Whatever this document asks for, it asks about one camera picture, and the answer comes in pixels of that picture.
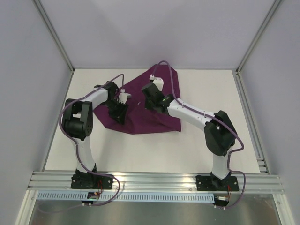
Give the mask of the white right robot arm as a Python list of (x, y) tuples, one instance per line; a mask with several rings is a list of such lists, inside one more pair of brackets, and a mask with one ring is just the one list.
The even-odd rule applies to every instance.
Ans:
[(235, 132), (228, 115), (224, 111), (206, 112), (184, 103), (173, 94), (164, 95), (150, 82), (142, 88), (147, 109), (184, 120), (204, 132), (208, 150), (213, 154), (211, 184), (221, 190), (228, 185), (230, 171), (227, 166), (228, 151), (235, 145)]

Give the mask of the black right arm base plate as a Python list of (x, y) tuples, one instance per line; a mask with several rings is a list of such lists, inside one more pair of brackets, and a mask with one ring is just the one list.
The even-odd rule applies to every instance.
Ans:
[(213, 174), (211, 175), (196, 175), (197, 191), (239, 191), (237, 177), (228, 174), (224, 179), (219, 179)]

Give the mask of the purple cloth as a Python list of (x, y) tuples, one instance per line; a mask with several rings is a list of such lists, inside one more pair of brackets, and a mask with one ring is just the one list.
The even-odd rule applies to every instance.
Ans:
[(162, 92), (164, 95), (172, 93), (168, 66), (166, 64), (153, 65), (146, 72), (123, 86), (125, 92), (132, 95), (126, 102), (128, 110), (123, 125), (109, 116), (109, 110), (106, 106), (100, 105), (93, 110), (95, 116), (105, 128), (131, 135), (181, 131), (180, 119), (145, 108), (145, 96), (142, 88), (150, 82), (151, 74), (163, 79)]

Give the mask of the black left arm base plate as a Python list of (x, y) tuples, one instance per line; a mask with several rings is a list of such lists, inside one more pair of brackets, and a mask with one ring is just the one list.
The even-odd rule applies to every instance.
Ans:
[(94, 175), (89, 172), (75, 171), (72, 176), (71, 189), (112, 189), (111, 176)]

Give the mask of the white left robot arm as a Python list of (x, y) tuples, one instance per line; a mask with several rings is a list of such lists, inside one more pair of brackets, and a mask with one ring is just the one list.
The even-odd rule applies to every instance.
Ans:
[(119, 124), (125, 123), (128, 99), (131, 94), (119, 89), (114, 82), (97, 85), (79, 99), (67, 99), (61, 112), (59, 127), (63, 134), (73, 142), (77, 160), (76, 170), (85, 173), (82, 183), (93, 188), (98, 183), (97, 166), (93, 159), (90, 135), (93, 130), (93, 111), (100, 105), (108, 109), (108, 116)]

